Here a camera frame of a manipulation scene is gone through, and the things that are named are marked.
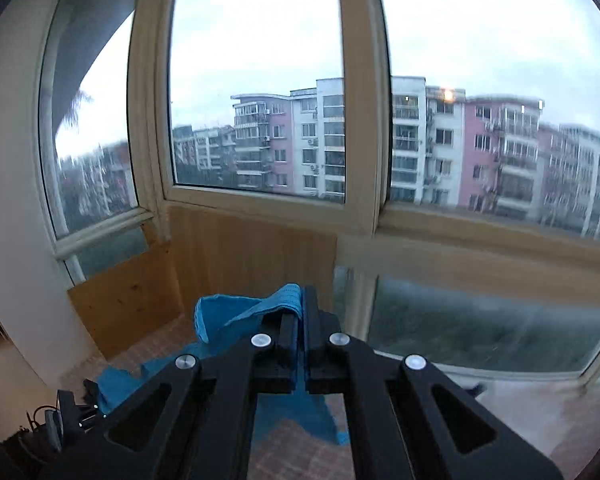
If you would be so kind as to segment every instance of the metal bolt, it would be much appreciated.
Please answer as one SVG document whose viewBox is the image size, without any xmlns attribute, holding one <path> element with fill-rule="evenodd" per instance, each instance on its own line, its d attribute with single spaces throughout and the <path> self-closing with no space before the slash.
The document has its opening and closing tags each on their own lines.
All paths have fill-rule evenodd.
<svg viewBox="0 0 600 480">
<path fill-rule="evenodd" d="M 329 341 L 332 345 L 345 346 L 349 344 L 351 338 L 347 334 L 343 334 L 342 332 L 334 332 L 329 336 Z"/>
<path fill-rule="evenodd" d="M 411 354 L 405 357 L 404 364 L 411 370 L 422 370 L 427 365 L 427 360 L 418 354 Z"/>
<path fill-rule="evenodd" d="M 195 365 L 196 358 L 191 354 L 184 354 L 176 359 L 176 366 L 180 370 L 187 370 L 188 368 L 193 368 Z"/>
<path fill-rule="evenodd" d="M 264 348 L 271 344 L 271 336 L 269 334 L 256 334 L 251 338 L 251 344 L 258 348 Z"/>
</svg>

